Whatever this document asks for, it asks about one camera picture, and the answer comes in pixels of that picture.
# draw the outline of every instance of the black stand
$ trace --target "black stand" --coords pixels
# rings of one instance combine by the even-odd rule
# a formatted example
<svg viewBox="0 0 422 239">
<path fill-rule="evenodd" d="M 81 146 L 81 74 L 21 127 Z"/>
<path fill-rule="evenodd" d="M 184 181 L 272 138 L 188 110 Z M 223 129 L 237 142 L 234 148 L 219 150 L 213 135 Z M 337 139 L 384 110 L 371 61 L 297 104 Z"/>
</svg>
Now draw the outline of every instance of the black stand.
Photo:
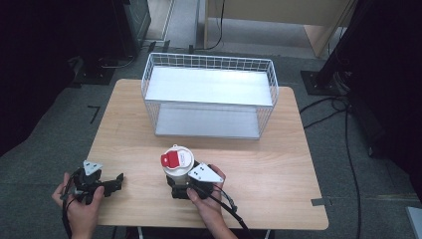
<svg viewBox="0 0 422 239">
<path fill-rule="evenodd" d="M 340 92 L 334 81 L 329 81 L 326 85 L 318 82 L 318 72 L 301 71 L 302 80 L 308 95 L 317 96 L 339 96 Z"/>
<path fill-rule="evenodd" d="M 101 67 L 95 67 L 89 70 L 87 66 L 83 64 L 74 79 L 74 84 L 108 86 L 112 75 L 114 74 L 114 70 L 114 68 Z"/>
</svg>

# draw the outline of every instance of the wooden table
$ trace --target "wooden table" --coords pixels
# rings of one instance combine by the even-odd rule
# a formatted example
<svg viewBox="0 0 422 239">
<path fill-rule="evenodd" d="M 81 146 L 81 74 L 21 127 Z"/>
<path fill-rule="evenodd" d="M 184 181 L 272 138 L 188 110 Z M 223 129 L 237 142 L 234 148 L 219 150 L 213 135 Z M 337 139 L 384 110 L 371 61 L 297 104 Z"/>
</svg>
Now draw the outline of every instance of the wooden table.
<svg viewBox="0 0 422 239">
<path fill-rule="evenodd" d="M 104 200 L 100 225 L 204 227 L 189 200 L 173 199 L 160 156 L 174 144 L 192 150 L 199 162 L 219 166 L 224 190 L 251 229 L 314 229 L 328 226 L 316 173 L 294 93 L 280 98 L 260 140 L 155 136 L 140 80 L 119 80 L 88 160 L 104 165 L 101 180 L 124 173 L 121 191 Z M 239 223 L 223 212 L 229 227 Z"/>
</svg>

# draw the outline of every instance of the human hand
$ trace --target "human hand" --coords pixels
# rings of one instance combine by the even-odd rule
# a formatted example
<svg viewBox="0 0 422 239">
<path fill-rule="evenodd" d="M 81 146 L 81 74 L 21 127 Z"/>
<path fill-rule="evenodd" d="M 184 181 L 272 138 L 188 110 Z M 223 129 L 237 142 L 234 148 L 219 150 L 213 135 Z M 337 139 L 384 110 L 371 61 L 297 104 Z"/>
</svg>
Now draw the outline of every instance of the human hand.
<svg viewBox="0 0 422 239">
<path fill-rule="evenodd" d="M 65 187 L 69 181 L 69 174 L 65 172 L 63 182 L 56 188 L 52 194 L 56 203 L 62 207 L 63 200 L 60 199 Z M 85 205 L 79 202 L 74 195 L 69 195 L 67 199 L 69 224 L 72 229 L 72 238 L 91 238 L 96 230 L 99 222 L 100 204 L 104 197 L 105 188 L 100 186 L 94 193 L 93 202 L 90 205 Z"/>
<path fill-rule="evenodd" d="M 213 169 L 224 180 L 226 179 L 226 175 L 216 165 L 211 164 L 211 169 Z M 212 196 L 220 201 L 220 190 L 223 189 L 224 180 L 223 182 L 214 183 L 214 187 L 216 187 L 217 190 L 214 190 L 211 193 Z M 221 205 L 219 203 L 210 197 L 201 199 L 198 193 L 191 188 L 187 189 L 187 195 L 189 196 L 189 199 L 192 201 L 192 203 L 195 204 L 199 215 L 204 221 L 205 226 L 210 230 L 214 238 L 236 238 L 232 231 L 227 227 L 226 222 L 223 219 L 223 215 L 221 214 Z"/>
</svg>

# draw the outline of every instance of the cable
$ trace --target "cable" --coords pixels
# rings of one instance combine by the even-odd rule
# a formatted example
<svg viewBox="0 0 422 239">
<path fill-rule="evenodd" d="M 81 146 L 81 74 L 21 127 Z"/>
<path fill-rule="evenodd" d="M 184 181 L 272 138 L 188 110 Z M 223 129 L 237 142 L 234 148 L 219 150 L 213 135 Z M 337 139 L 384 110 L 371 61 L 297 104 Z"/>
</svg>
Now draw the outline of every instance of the cable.
<svg viewBox="0 0 422 239">
<path fill-rule="evenodd" d="M 220 16 L 220 38 L 218 39 L 218 42 L 214 46 L 212 46 L 210 48 L 195 49 L 195 50 L 206 50 L 206 51 L 209 51 L 209 50 L 212 50 L 212 49 L 216 48 L 220 44 L 221 39 L 223 38 L 223 19 L 224 19 L 224 5 L 225 5 L 225 3 L 226 3 L 226 0 L 223 0 L 223 6 L 221 7 L 221 16 Z"/>
<path fill-rule="evenodd" d="M 125 68 L 125 67 L 127 67 L 128 65 L 130 65 L 132 62 L 133 62 L 133 60 L 134 60 L 134 56 L 130 56 L 130 61 L 128 62 L 128 63 L 126 63 L 126 64 L 123 64 L 123 65 L 120 65 L 120 66 L 111 66 L 111 67 L 109 67 L 109 66 L 103 66 L 102 65 L 102 68 L 105 68 L 105 69 L 118 69 L 118 68 Z"/>
<path fill-rule="evenodd" d="M 217 12 L 217 2 L 218 1 L 214 1 L 214 11 L 215 12 Z M 218 28 L 218 31 L 221 31 L 221 28 L 220 28 L 220 23 L 218 22 L 218 18 L 215 18 L 215 23 L 217 24 L 217 28 Z"/>
<path fill-rule="evenodd" d="M 149 47 L 150 47 L 150 45 L 151 44 L 154 44 L 154 43 L 157 43 L 156 41 L 154 41 L 154 42 L 151 42 L 149 45 L 143 45 L 142 47 L 140 47 L 140 51 L 142 51 L 142 50 L 144 50 L 144 49 L 149 49 Z M 159 49 L 161 49 L 161 48 L 164 48 L 164 46 L 154 46 L 153 47 L 153 49 L 156 49 L 156 48 L 159 48 Z M 187 50 L 186 48 L 175 48 L 175 47 L 171 47 L 171 49 L 172 50 Z"/>
<path fill-rule="evenodd" d="M 313 106 L 315 106 L 315 105 L 317 105 L 317 104 L 319 104 L 319 103 L 321 103 L 321 102 L 328 101 L 328 100 L 332 100 L 332 101 L 331 101 L 331 106 L 332 106 L 332 107 L 336 110 L 336 112 L 335 112 L 335 113 L 333 113 L 333 114 L 331 114 L 330 116 L 328 116 L 328 117 L 324 118 L 324 119 L 320 119 L 320 120 L 318 120 L 318 121 L 316 121 L 316 122 L 313 122 L 313 123 L 309 124 L 309 125 L 308 125 L 308 126 L 306 126 L 306 127 L 309 127 L 309 126 L 311 126 L 311 125 L 313 125 L 313 124 L 315 124 L 315 123 L 317 123 L 317 122 L 320 122 L 320 121 L 326 120 L 326 119 L 328 119 L 328 118 L 330 118 L 330 117 L 332 117 L 333 115 L 336 115 L 336 114 L 338 114 L 338 113 L 345 112 L 345 120 L 344 120 L 344 124 L 345 124 L 345 126 L 344 126 L 344 139 L 345 139 L 345 147 L 346 147 L 346 151 L 347 151 L 348 163 L 349 163 L 349 165 L 350 165 L 351 173 L 352 173 L 352 176 L 353 176 L 354 187 L 355 187 L 355 191 L 356 191 L 356 200 L 357 200 L 357 229 L 356 229 L 356 239 L 359 239 L 359 238 L 360 238 L 360 231 L 361 231 L 361 224 L 362 224 L 362 212 L 361 212 L 361 202 L 360 202 L 360 190 L 359 190 L 359 184 L 357 183 L 356 172 L 355 172 L 355 170 L 354 170 L 354 166 L 353 166 L 353 163 L 352 163 L 352 161 L 351 161 L 350 148 L 349 148 L 349 146 L 348 146 L 348 110 L 349 110 L 349 108 L 350 108 L 350 104 L 347 104 L 346 102 L 344 102 L 344 101 L 340 100 L 339 98 L 325 98 L 325 99 L 322 99 L 322 100 L 316 101 L 316 102 L 311 103 L 310 105 L 308 105 L 308 106 L 304 107 L 304 108 L 301 110 L 301 113 L 302 113 L 302 112 L 304 112 L 305 110 L 309 109 L 310 107 L 313 107 Z M 344 109 L 338 109 L 338 108 L 334 105 L 334 101 L 335 101 L 335 100 L 337 100 L 337 101 L 341 101 L 341 102 L 343 103 L 343 105 L 344 105 Z"/>
<path fill-rule="evenodd" d="M 219 190 L 215 190 L 215 191 L 219 191 L 230 203 L 230 206 L 232 207 L 232 210 L 234 212 L 237 211 L 237 206 L 235 205 L 235 202 L 233 201 L 233 199 L 229 196 L 229 194 L 227 194 L 221 187 L 214 185 L 215 187 L 217 187 Z"/>
<path fill-rule="evenodd" d="M 68 180 L 68 183 L 66 184 L 65 191 L 63 192 L 63 195 L 68 195 L 69 188 L 71 186 L 72 179 L 74 178 L 74 176 L 75 176 L 75 173 L 72 173 L 72 175 L 69 177 L 69 180 Z M 68 234 L 69 239 L 71 239 L 72 238 L 72 229 L 71 229 L 71 226 L 69 224 L 69 218 L 68 218 L 68 207 L 69 207 L 69 205 L 66 205 L 67 202 L 68 202 L 67 198 L 63 198 L 63 204 L 62 204 L 62 222 L 63 222 L 63 225 L 65 226 L 66 233 Z"/>
<path fill-rule="evenodd" d="M 329 115 L 329 116 L 327 116 L 327 117 L 323 118 L 323 119 L 319 119 L 319 120 L 317 120 L 317 121 L 314 121 L 314 122 L 312 122 L 312 123 L 310 123 L 310 124 L 308 124 L 308 125 L 304 126 L 304 129 L 306 129 L 306 128 L 308 128 L 308 127 L 310 127 L 310 126 L 312 126 L 312 125 L 314 125 L 314 124 L 316 124 L 316 123 L 319 123 L 319 122 L 322 122 L 322 121 L 324 121 L 324 120 L 327 120 L 327 119 L 329 119 L 329 118 L 331 118 L 331 117 L 335 116 L 335 115 L 336 115 L 336 114 L 338 114 L 338 113 L 342 113 L 342 112 L 344 112 L 344 111 L 347 109 L 347 104 L 346 104 L 343 100 L 341 100 L 341 99 L 340 99 L 340 97 L 329 97 L 329 98 L 324 98 L 324 99 L 321 99 L 321 100 L 319 100 L 319 101 L 316 101 L 316 102 L 313 102 L 313 103 L 309 104 L 308 106 L 306 106 L 306 107 L 304 107 L 303 109 L 301 109 L 301 110 L 300 110 L 300 114 L 301 114 L 301 113 L 303 113 L 305 110 L 309 109 L 310 107 L 313 107 L 313 106 L 318 105 L 319 103 L 322 103 L 322 102 L 325 102 L 325 101 L 331 101 L 331 106 L 332 106 L 332 108 L 333 108 L 333 109 L 335 109 L 335 112 L 334 112 L 334 113 L 332 113 L 331 115 Z M 337 108 L 337 107 L 334 105 L 334 102 L 336 102 L 336 101 L 343 103 L 343 105 L 344 105 L 344 109 L 339 109 L 339 108 Z"/>
<path fill-rule="evenodd" d="M 356 178 L 356 172 L 354 171 L 354 166 L 353 163 L 351 162 L 351 156 L 350 156 L 350 149 L 348 147 L 348 123 L 347 123 L 347 118 L 348 118 L 348 111 L 345 111 L 345 132 L 344 132 L 344 137 L 345 137 L 345 147 L 347 149 L 347 157 L 348 157 L 348 163 L 350 164 L 350 168 L 351 168 L 351 173 L 353 175 L 353 181 L 354 181 L 354 187 L 356 190 L 356 200 L 357 200 L 357 231 L 356 231 L 356 239 L 360 238 L 360 227 L 362 224 L 362 212 L 361 212 L 361 206 L 360 206 L 360 190 L 359 190 L 359 185 L 357 184 L 357 178 Z"/>
<path fill-rule="evenodd" d="M 333 117 L 333 116 L 337 115 L 338 113 L 342 113 L 342 112 L 344 112 L 344 111 L 345 111 L 345 110 L 343 110 L 343 111 L 339 111 L 339 112 L 334 112 L 334 113 L 332 113 L 331 115 L 329 115 L 329 116 L 327 116 L 327 117 L 325 117 L 325 118 L 322 118 L 322 119 L 319 119 L 319 120 L 317 120 L 317 121 L 311 122 L 310 124 L 308 124 L 308 125 L 304 126 L 304 129 L 307 129 L 308 127 L 310 127 L 310 126 L 312 126 L 312 125 L 314 125 L 314 124 L 317 124 L 317 123 L 319 123 L 319 122 L 322 122 L 322 121 L 324 121 L 324 120 L 327 120 L 327 119 L 329 119 L 329 118 L 331 118 L 331 117 Z"/>
<path fill-rule="evenodd" d="M 243 219 L 238 214 L 236 214 L 236 212 L 233 211 L 229 206 L 227 206 L 224 202 L 218 200 L 213 195 L 211 195 L 211 193 L 208 193 L 208 192 L 202 190 L 202 188 L 196 186 L 195 184 L 190 183 L 189 184 L 189 187 L 191 187 L 191 188 L 193 188 L 193 189 L 195 189 L 195 190 L 197 190 L 197 191 L 199 191 L 201 193 L 204 193 L 205 195 L 207 195 L 208 197 L 210 197 L 211 199 L 213 199 L 215 202 L 217 202 L 218 204 L 220 204 L 220 206 L 222 206 L 227 212 L 229 212 L 239 222 L 239 224 L 242 226 L 242 228 L 248 234 L 248 236 L 250 238 L 252 238 L 252 239 L 254 238 L 254 236 L 252 235 L 251 231 L 249 230 L 248 226 L 245 224 L 245 222 L 243 221 Z"/>
<path fill-rule="evenodd" d="M 319 100 L 319 101 L 313 102 L 313 103 L 311 103 L 311 104 L 309 104 L 309 105 L 305 106 L 304 108 L 302 108 L 302 109 L 299 111 L 299 113 L 301 114 L 301 113 L 303 113 L 304 111 L 306 111 L 307 109 L 309 109 L 309 108 L 311 108 L 311 107 L 313 107 L 313 106 L 318 105 L 319 103 L 322 103 L 322 102 L 325 102 L 325 101 L 329 101 L 329 100 L 335 100 L 335 99 L 336 99 L 335 97 L 329 97 L 329 98 L 324 98 L 324 99 L 321 99 L 321 100 Z"/>
<path fill-rule="evenodd" d="M 349 73 L 346 72 L 335 72 L 333 78 L 338 83 L 338 85 L 346 92 L 350 92 L 350 87 L 347 86 L 347 78 L 349 78 Z"/>
</svg>

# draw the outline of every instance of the handheld controller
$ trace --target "handheld controller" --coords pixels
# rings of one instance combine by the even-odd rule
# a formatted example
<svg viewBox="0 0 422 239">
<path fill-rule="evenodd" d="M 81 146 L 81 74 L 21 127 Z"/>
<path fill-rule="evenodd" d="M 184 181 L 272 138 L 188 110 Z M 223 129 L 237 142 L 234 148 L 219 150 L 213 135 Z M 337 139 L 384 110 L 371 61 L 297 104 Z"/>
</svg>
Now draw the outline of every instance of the handheld controller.
<svg viewBox="0 0 422 239">
<path fill-rule="evenodd" d="M 105 188 L 105 197 L 109 197 L 113 192 L 121 190 L 123 173 L 115 180 L 101 182 L 101 167 L 103 166 L 99 163 L 84 161 L 84 168 L 78 168 L 72 174 L 72 178 L 70 178 L 70 180 L 73 181 L 74 186 L 69 189 L 68 193 L 62 195 L 61 199 L 65 200 L 70 194 L 74 194 L 79 202 L 82 202 L 85 199 L 85 203 L 89 205 L 93 201 L 94 193 L 99 186 Z"/>
<path fill-rule="evenodd" d="M 166 174 L 167 184 L 171 187 L 171 196 L 189 199 L 187 188 L 196 190 L 201 199 L 208 197 L 214 190 L 214 182 L 223 182 L 223 178 L 205 163 L 194 159 L 193 153 L 184 146 L 174 145 L 161 156 L 161 166 Z"/>
</svg>

